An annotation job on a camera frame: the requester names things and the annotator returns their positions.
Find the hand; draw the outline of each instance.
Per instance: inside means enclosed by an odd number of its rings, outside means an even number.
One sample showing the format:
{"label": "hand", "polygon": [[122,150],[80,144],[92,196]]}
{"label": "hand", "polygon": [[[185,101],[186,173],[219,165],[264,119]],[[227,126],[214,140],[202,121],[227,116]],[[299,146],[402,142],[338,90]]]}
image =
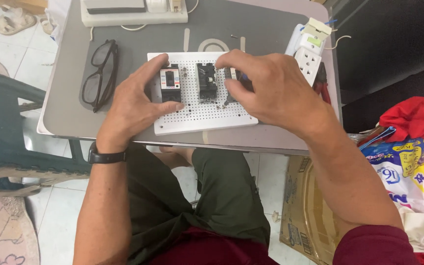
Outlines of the hand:
{"label": "hand", "polygon": [[305,140],[333,120],[333,108],[313,91],[291,56],[255,57],[233,50],[219,57],[215,67],[234,67],[248,75],[254,93],[233,79],[226,80],[225,86],[250,115],[265,123],[287,129]]}
{"label": "hand", "polygon": [[159,55],[116,88],[111,109],[97,133],[99,153],[124,152],[134,135],[147,129],[159,117],[184,108],[184,104],[173,101],[155,104],[145,95],[145,85],[167,64],[168,55]]}

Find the maroon shirt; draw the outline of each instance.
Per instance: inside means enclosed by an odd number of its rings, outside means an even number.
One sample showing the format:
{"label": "maroon shirt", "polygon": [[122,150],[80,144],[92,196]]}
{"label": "maroon shirt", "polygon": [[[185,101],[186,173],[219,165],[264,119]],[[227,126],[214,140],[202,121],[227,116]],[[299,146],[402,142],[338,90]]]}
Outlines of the maroon shirt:
{"label": "maroon shirt", "polygon": [[[279,265],[265,245],[219,236],[190,227],[150,265]],[[409,238],[399,228],[365,225],[346,233],[336,249],[334,265],[419,265]]]}

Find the man's left hand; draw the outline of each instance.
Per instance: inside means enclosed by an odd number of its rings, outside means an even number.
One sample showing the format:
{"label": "man's left hand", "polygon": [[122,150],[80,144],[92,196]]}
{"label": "man's left hand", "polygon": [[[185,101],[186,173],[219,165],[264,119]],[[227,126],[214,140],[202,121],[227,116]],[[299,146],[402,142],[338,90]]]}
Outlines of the man's left hand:
{"label": "man's left hand", "polygon": [[184,108],[179,102],[152,103],[145,85],[168,63],[168,54],[159,55],[131,74],[115,90],[114,101],[97,133],[99,153],[120,153],[130,139],[147,129],[156,119]]}

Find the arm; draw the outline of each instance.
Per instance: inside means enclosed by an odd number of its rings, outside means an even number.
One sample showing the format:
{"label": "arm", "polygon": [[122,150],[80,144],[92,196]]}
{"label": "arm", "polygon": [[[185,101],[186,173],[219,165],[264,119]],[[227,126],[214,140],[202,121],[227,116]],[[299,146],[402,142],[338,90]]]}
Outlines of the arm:
{"label": "arm", "polygon": [[[99,153],[119,153],[130,139],[160,116],[184,107],[178,102],[151,103],[145,85],[168,63],[162,54],[145,63],[115,91],[114,101],[97,134]],[[132,236],[125,162],[93,165],[78,216],[74,265],[120,265],[128,258]]]}
{"label": "arm", "polygon": [[248,113],[287,129],[307,143],[318,171],[318,186],[339,217],[341,236],[360,225],[403,229],[379,176],[346,136],[332,107],[309,86],[293,57],[254,57],[234,50],[221,56],[216,67],[234,67],[248,75],[254,93],[237,80],[225,82]]}

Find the blue plastic stool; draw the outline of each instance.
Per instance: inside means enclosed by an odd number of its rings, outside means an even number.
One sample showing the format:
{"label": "blue plastic stool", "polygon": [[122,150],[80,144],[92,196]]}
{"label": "blue plastic stool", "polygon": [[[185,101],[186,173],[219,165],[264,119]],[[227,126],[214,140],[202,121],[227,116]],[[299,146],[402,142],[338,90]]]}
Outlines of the blue plastic stool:
{"label": "blue plastic stool", "polygon": [[0,196],[29,196],[41,187],[50,187],[67,180],[89,178],[91,165],[84,159],[80,142],[69,140],[72,159],[26,149],[21,106],[18,98],[41,106],[45,91],[0,75],[0,178],[34,177],[49,179],[41,184],[19,190],[0,190]]}

